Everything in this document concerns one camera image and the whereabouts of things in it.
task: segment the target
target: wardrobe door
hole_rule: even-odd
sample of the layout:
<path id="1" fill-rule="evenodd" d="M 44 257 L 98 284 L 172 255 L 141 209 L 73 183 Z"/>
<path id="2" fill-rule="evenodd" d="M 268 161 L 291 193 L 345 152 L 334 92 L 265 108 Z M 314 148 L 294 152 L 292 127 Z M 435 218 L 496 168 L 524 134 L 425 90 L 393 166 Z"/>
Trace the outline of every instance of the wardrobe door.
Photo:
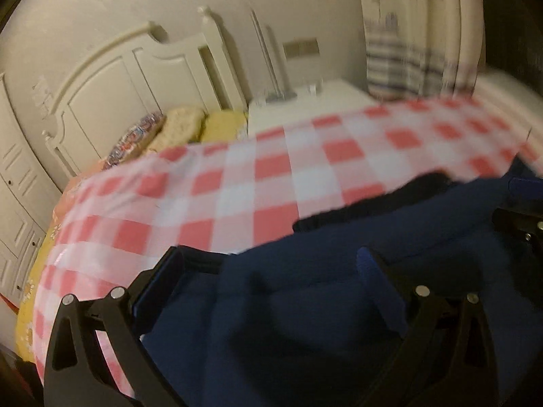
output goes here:
<path id="1" fill-rule="evenodd" d="M 20 257 L 34 221 L 0 179 L 0 240 Z"/>
<path id="2" fill-rule="evenodd" d="M 19 260 L 0 241 L 0 293 L 19 306 L 19 300 L 13 297 L 12 287 L 19 268 Z"/>
<path id="3" fill-rule="evenodd" d="M 31 268 L 36 261 L 37 252 L 39 251 L 41 244 L 43 243 L 44 237 L 45 233 L 40 229 L 38 225 L 34 224 L 34 227 L 31 230 L 31 234 L 24 244 L 23 253 L 19 257 L 20 262 L 18 265 L 18 269 L 15 272 L 14 280 L 12 281 L 12 287 L 10 289 L 10 295 L 13 296 L 13 299 L 15 301 L 17 301 L 12 301 L 15 306 L 19 306 L 19 302 L 21 301 L 21 298 L 23 298 L 24 284 L 26 283 L 28 274 L 30 273 Z"/>
<path id="4" fill-rule="evenodd" d="M 0 75 L 0 175 L 43 231 L 51 222 L 60 191 L 26 142 Z"/>

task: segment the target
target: checkered blanket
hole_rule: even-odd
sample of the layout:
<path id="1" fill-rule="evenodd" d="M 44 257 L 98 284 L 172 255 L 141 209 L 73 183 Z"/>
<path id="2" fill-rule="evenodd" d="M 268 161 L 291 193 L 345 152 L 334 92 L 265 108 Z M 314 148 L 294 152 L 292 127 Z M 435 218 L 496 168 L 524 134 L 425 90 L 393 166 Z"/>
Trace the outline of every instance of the checkered blanket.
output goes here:
<path id="1" fill-rule="evenodd" d="M 499 176 L 522 145 L 471 99 L 430 100 L 331 115 L 230 144 L 173 148 L 95 175 L 82 184 L 37 289 L 39 374 L 67 293 L 94 299 L 127 287 L 170 245 L 246 250 L 291 234 L 299 217 L 382 194 L 424 172 Z M 100 341 L 129 393 L 111 346 L 103 335 Z"/>

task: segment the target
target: striped curtain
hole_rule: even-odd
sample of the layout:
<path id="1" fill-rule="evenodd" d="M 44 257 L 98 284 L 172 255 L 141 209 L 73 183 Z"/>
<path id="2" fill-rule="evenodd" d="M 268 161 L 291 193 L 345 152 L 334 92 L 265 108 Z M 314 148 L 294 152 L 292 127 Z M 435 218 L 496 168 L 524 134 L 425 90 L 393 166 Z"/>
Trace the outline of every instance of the striped curtain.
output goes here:
<path id="1" fill-rule="evenodd" d="M 380 100 L 472 92 L 483 0 L 362 0 L 368 87 Z"/>

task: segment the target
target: wall switch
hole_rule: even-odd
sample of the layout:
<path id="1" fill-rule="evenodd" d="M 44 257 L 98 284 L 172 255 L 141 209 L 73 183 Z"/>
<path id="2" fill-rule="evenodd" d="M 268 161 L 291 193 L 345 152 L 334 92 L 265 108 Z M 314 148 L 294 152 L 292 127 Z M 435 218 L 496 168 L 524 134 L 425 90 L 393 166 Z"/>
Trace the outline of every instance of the wall switch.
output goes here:
<path id="1" fill-rule="evenodd" d="M 289 43 L 283 43 L 283 50 L 287 59 L 320 54 L 316 38 L 296 39 Z"/>

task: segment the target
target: floral pillow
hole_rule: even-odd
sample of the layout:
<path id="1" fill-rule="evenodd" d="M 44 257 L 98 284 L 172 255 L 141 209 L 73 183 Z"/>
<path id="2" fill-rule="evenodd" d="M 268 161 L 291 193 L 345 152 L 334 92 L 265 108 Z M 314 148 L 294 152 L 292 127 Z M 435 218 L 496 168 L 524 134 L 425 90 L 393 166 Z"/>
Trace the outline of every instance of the floral pillow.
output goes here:
<path id="1" fill-rule="evenodd" d="M 117 145 L 113 147 L 105 160 L 104 170 L 140 156 L 161 130 L 165 119 L 166 117 L 162 112 L 149 113 L 143 116 L 138 123 L 128 129 Z"/>

